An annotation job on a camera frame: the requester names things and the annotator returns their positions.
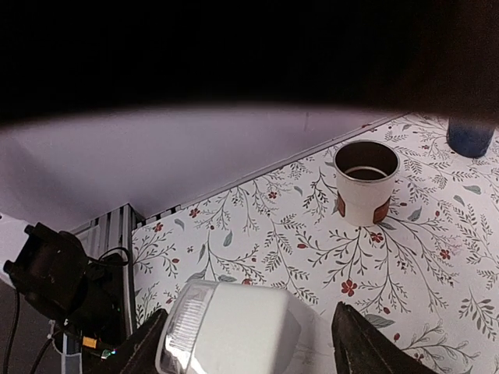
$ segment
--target cup rim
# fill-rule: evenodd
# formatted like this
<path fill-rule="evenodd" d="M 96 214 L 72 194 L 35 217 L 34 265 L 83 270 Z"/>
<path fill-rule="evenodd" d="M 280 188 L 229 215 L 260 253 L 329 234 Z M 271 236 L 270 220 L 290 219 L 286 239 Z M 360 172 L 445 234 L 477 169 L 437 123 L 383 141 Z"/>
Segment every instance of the cup rim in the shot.
<path fill-rule="evenodd" d="M 350 175 L 347 175 L 345 174 L 340 168 L 339 166 L 336 164 L 336 157 L 338 156 L 338 152 L 340 150 L 342 150 L 343 148 L 345 148 L 346 146 L 348 145 L 351 145 L 353 143 L 376 143 L 376 144 L 379 144 L 381 146 L 384 146 L 385 148 L 387 148 L 388 150 L 390 150 L 394 155 L 395 157 L 397 157 L 397 167 L 395 168 L 395 170 L 393 170 L 392 173 L 390 173 L 389 175 L 387 175 L 386 177 L 383 177 L 381 179 L 375 179 L 375 180 L 370 180 L 370 181 L 366 181 L 366 180 L 363 180 L 363 179 L 357 179 L 357 178 L 353 178 L 351 177 Z M 393 178 L 395 174 L 397 174 L 398 170 L 400 169 L 400 157 L 398 156 L 397 152 L 395 152 L 390 146 L 387 146 L 386 144 L 383 144 L 382 142 L 378 142 L 376 140 L 368 140 L 368 139 L 359 139 L 359 140 L 353 140 L 352 142 L 348 142 L 346 144 L 343 144 L 342 146 L 340 146 L 338 148 L 338 150 L 334 153 L 334 156 L 333 156 L 333 165 L 334 165 L 334 168 L 336 169 L 336 171 L 338 173 L 340 173 L 342 175 L 342 177 L 348 179 L 349 181 L 352 181 L 352 182 L 358 182 L 358 183 L 365 183 L 365 184 L 376 184 L 376 183 L 381 183 L 381 182 L 385 182 L 387 181 L 388 179 L 390 178 Z"/>

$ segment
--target blue cup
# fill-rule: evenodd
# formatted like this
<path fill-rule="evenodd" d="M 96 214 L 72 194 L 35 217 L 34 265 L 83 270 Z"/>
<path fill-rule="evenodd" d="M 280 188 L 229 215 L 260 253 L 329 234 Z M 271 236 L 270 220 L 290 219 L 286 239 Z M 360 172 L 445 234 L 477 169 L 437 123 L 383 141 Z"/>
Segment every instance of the blue cup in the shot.
<path fill-rule="evenodd" d="M 481 122 L 449 118 L 447 144 L 464 157 L 478 158 L 485 155 L 494 136 L 495 127 Z"/>

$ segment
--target brown patch on cup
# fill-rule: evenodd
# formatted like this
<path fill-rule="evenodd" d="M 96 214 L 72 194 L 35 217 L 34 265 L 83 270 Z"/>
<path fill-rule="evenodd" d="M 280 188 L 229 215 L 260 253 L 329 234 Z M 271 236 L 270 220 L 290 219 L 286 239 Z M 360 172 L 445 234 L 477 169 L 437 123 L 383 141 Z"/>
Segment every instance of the brown patch on cup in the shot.
<path fill-rule="evenodd" d="M 338 204 L 338 212 L 340 212 L 342 217 L 345 217 L 345 201 L 343 201 L 340 194 L 338 194 L 338 200 L 336 200 L 336 204 Z"/>
<path fill-rule="evenodd" d="M 373 223 L 379 224 L 388 214 L 388 209 L 390 207 L 390 198 L 388 198 L 387 202 L 382 206 L 376 208 L 373 216 Z"/>

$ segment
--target wire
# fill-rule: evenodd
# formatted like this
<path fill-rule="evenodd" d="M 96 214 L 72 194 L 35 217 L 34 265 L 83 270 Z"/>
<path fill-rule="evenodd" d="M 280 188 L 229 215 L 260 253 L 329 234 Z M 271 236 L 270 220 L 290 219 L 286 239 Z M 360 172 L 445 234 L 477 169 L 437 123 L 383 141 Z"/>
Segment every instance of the wire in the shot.
<path fill-rule="evenodd" d="M 44 357 L 45 352 L 47 351 L 48 346 L 54 340 L 54 338 L 59 335 L 62 330 L 59 330 L 57 333 L 49 336 L 49 338 L 45 341 L 44 345 L 41 346 L 37 357 L 35 358 L 33 365 L 31 366 L 30 374 L 34 374 L 37 371 L 37 367 L 40 364 L 41 359 Z"/>
<path fill-rule="evenodd" d="M 108 253 L 110 252 L 113 252 L 113 251 L 123 251 L 126 255 L 126 261 L 121 261 L 121 262 L 108 262 L 108 261 L 102 261 L 102 258 L 104 256 L 106 256 Z M 92 257 L 88 257 L 88 259 L 93 262 L 93 263 L 96 263 L 98 265 L 102 265 L 102 266 L 111 266 L 111 267 L 124 267 L 124 266 L 127 266 L 129 263 L 130 263 L 130 259 L 131 259 L 131 255 L 130 255 L 130 251 L 125 248 L 125 247 L 116 247 L 116 248 L 113 248 L 113 249 L 109 249 L 108 251 L 104 252 L 101 254 L 101 256 L 99 257 L 99 259 L 94 259 Z"/>
<path fill-rule="evenodd" d="M 12 327 L 10 328 L 9 340 L 7 347 L 5 349 L 5 355 L 3 357 L 3 374 L 7 374 L 9 371 L 9 359 L 12 346 L 14 344 L 14 337 L 17 331 L 17 325 L 19 324 L 19 291 L 15 290 L 16 299 L 14 301 L 14 318 L 12 319 Z"/>

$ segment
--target tablecloth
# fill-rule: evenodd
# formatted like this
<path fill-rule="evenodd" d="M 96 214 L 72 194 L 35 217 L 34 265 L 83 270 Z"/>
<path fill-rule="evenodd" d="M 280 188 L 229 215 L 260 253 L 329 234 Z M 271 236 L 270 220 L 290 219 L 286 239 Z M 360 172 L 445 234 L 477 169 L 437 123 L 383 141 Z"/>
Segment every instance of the tablecloth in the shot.
<path fill-rule="evenodd" d="M 436 372 L 498 373 L 499 137 L 471 160 L 451 151 L 446 128 L 406 115 L 351 139 L 401 160 L 377 226 L 337 211 L 337 144 L 137 229 L 137 322 L 169 310 L 190 279 L 258 284 L 327 320 L 348 302 Z"/>

